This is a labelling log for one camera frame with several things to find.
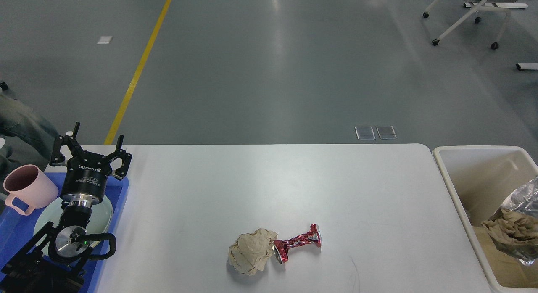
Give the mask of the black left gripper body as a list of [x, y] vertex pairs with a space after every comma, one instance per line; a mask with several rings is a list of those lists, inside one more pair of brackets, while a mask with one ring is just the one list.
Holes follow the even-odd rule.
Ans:
[[67, 206], [91, 208], [100, 204], [105, 195], [108, 177], [112, 173], [106, 157], [71, 158], [60, 198]]

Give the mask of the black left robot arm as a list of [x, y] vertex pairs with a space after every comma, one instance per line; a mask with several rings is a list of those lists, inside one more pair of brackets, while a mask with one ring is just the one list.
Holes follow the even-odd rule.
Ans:
[[35, 165], [16, 168], [5, 178], [7, 207], [22, 216], [35, 209], [61, 210], [57, 222], [48, 221], [6, 261], [1, 268], [2, 293], [78, 293], [85, 283], [85, 266], [89, 261], [112, 257], [116, 237], [106, 229], [91, 232], [91, 218], [113, 219], [113, 205], [105, 195], [110, 178], [127, 176], [132, 155], [123, 149], [124, 136], [116, 147], [104, 155], [84, 150], [77, 142], [79, 123], [71, 134], [56, 138], [50, 166], [65, 166], [65, 180], [58, 188]]

